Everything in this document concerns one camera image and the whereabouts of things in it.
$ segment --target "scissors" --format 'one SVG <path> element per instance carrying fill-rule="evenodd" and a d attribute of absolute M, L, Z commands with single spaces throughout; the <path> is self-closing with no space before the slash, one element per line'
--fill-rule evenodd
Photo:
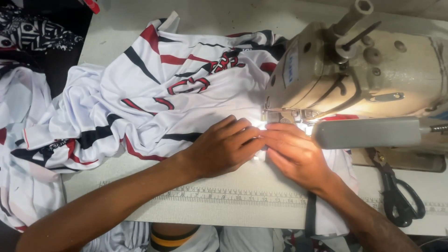
<path fill-rule="evenodd" d="M 383 179 L 384 191 L 382 195 L 384 212 L 387 218 L 397 227 L 407 227 L 411 225 L 413 219 L 423 218 L 426 214 L 425 205 L 414 189 L 403 180 L 399 180 L 395 177 L 392 167 L 386 162 L 384 156 L 382 156 L 375 148 L 366 148 L 366 151 L 375 167 L 380 171 L 381 178 Z M 417 206 L 417 211 L 415 211 L 412 205 L 400 192 L 397 184 L 403 186 L 411 195 Z M 394 216 L 394 208 L 396 209 L 398 216 Z"/>

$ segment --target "black and white patterned fabric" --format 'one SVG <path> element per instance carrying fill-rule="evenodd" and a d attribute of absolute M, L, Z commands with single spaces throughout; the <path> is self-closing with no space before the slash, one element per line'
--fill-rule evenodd
<path fill-rule="evenodd" d="M 11 4 L 0 7 L 0 49 L 71 51 L 81 41 L 82 37 L 45 17 L 27 14 Z"/>

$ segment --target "hand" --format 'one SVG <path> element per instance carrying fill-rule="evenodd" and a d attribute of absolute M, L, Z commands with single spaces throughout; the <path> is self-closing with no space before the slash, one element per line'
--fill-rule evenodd
<path fill-rule="evenodd" d="M 181 152 L 197 178 L 211 178 L 237 170 L 264 146 L 260 129 L 231 115 L 212 125 Z"/>
<path fill-rule="evenodd" d="M 289 179 L 310 191 L 322 190 L 334 173 L 311 137 L 290 123 L 270 123 L 260 133 L 267 154 Z"/>

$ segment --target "industrial sewing machine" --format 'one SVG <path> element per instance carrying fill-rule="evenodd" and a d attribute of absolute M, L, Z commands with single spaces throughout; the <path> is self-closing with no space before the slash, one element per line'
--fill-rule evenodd
<path fill-rule="evenodd" d="M 288 41 L 263 117 L 314 126 L 323 148 L 355 148 L 357 165 L 372 165 L 363 148 L 375 146 L 394 168 L 442 172 L 448 41 L 376 30 L 381 22 L 354 28 L 372 12 L 369 0 L 356 0 L 337 24 L 313 22 Z M 366 119 L 319 122 L 335 113 Z"/>

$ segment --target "table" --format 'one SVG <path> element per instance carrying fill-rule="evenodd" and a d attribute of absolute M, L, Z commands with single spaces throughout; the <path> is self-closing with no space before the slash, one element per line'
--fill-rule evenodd
<path fill-rule="evenodd" d="M 120 55 L 154 19 L 167 17 L 175 10 L 181 22 L 180 34 L 228 35 L 245 31 L 270 29 L 290 39 L 308 23 L 334 23 L 347 11 L 345 8 L 296 0 L 208 1 L 208 0 L 101 0 L 101 12 L 94 15 L 79 64 L 87 62 L 107 66 Z M 408 34 L 424 34 L 448 39 L 448 22 L 417 17 L 374 13 L 359 25 L 367 27 L 382 20 L 381 29 Z M 77 174 L 63 175 L 67 200 L 72 201 L 110 181 L 147 168 L 155 162 L 143 161 L 127 153 L 108 159 L 102 166 Z M 355 167 L 359 180 L 359 196 L 377 206 L 380 198 L 379 172 L 370 167 Z M 448 172 L 441 174 L 397 170 L 396 176 L 409 185 L 427 204 L 429 212 L 422 220 L 414 220 L 402 229 L 414 235 L 448 235 L 448 194 L 444 193 Z M 219 178 L 197 181 L 174 193 L 236 189 L 236 196 L 249 192 L 290 194 L 294 200 L 305 194 L 303 189 L 285 179 L 266 163 L 252 160 L 237 172 Z M 211 191 L 213 197 L 217 191 Z M 129 216 L 128 220 L 191 223 L 228 226 L 303 228 L 305 209 L 240 204 L 211 204 L 179 200 L 154 200 Z"/>

